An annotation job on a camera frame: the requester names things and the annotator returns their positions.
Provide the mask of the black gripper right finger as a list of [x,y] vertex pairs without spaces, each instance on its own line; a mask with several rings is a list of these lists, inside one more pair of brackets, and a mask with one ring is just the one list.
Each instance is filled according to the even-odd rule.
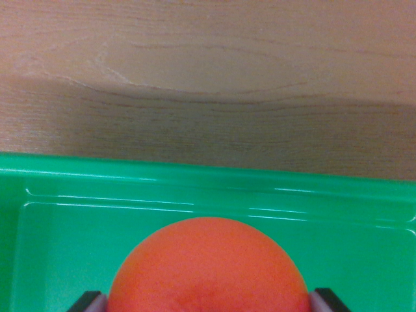
[[312,312],[351,312],[330,288],[316,288],[311,291],[309,301]]

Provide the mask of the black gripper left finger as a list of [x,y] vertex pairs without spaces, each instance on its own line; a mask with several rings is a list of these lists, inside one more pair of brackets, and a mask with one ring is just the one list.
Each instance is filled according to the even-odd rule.
[[84,292],[67,312],[105,312],[107,296],[100,291]]

